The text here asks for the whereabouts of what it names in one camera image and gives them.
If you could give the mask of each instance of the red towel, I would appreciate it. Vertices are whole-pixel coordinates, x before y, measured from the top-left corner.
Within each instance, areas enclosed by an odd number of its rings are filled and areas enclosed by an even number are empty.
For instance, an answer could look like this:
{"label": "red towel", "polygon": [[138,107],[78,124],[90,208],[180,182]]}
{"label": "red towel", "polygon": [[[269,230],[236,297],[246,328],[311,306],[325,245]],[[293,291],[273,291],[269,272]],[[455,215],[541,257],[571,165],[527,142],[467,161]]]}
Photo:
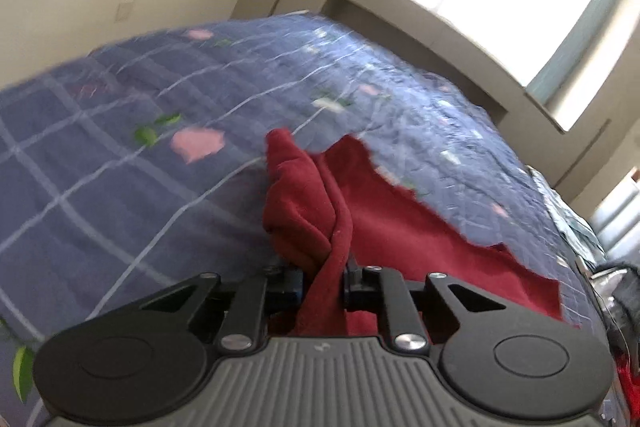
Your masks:
{"label": "red towel", "polygon": [[344,136],[308,154],[289,131],[267,135],[271,188],[264,227],[276,251],[314,277],[296,317],[298,335],[375,334],[372,314],[346,314],[340,280],[349,251],[361,266],[399,270],[405,279],[448,273],[491,293],[561,319],[559,283],[519,264],[504,247],[471,245],[414,194],[374,169],[362,142]]}
{"label": "red towel", "polygon": [[629,406],[629,416],[632,424],[640,419],[640,378],[634,377],[629,367],[629,359],[626,355],[616,357],[616,368],[622,392],[625,394],[626,403]]}

